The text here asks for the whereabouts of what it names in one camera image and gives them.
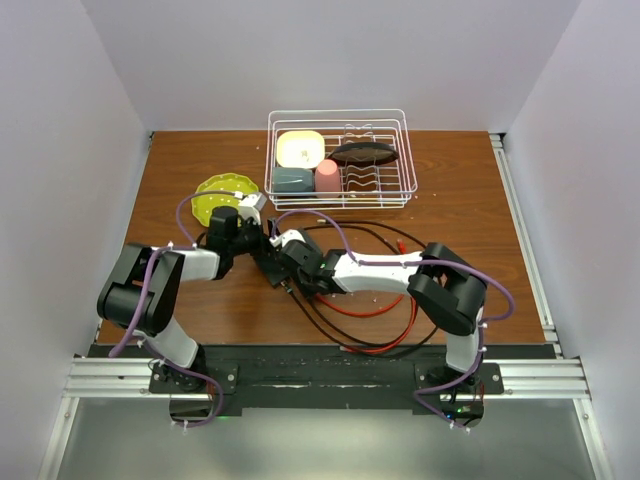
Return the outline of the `black network switch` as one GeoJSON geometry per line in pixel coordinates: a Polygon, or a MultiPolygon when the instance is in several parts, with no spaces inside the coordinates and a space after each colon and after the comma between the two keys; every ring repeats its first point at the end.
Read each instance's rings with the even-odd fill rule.
{"type": "Polygon", "coordinates": [[[258,269],[273,287],[290,288],[291,269],[287,260],[278,253],[262,253],[254,256],[254,262],[258,269]]]}

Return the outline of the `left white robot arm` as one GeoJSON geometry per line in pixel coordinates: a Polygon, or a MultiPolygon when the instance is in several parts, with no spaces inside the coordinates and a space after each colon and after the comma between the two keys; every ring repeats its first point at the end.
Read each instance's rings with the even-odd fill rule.
{"type": "Polygon", "coordinates": [[[220,280],[234,259],[245,254],[271,285],[284,279],[259,209],[246,202],[213,210],[204,245],[125,245],[97,300],[99,317],[125,330],[109,356],[118,357],[130,340],[137,339],[165,362],[161,374],[178,388],[212,391],[203,347],[180,326],[175,304],[181,284],[220,280]]]}

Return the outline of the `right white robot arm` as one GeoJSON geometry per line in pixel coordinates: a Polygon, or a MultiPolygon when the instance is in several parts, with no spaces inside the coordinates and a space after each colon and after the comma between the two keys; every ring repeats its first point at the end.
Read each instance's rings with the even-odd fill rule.
{"type": "Polygon", "coordinates": [[[312,295],[376,291],[408,296],[446,334],[445,379],[425,393],[469,392],[481,380],[481,320],[487,279],[442,244],[399,255],[369,255],[349,248],[322,252],[298,233],[273,239],[276,258],[312,295]]]}

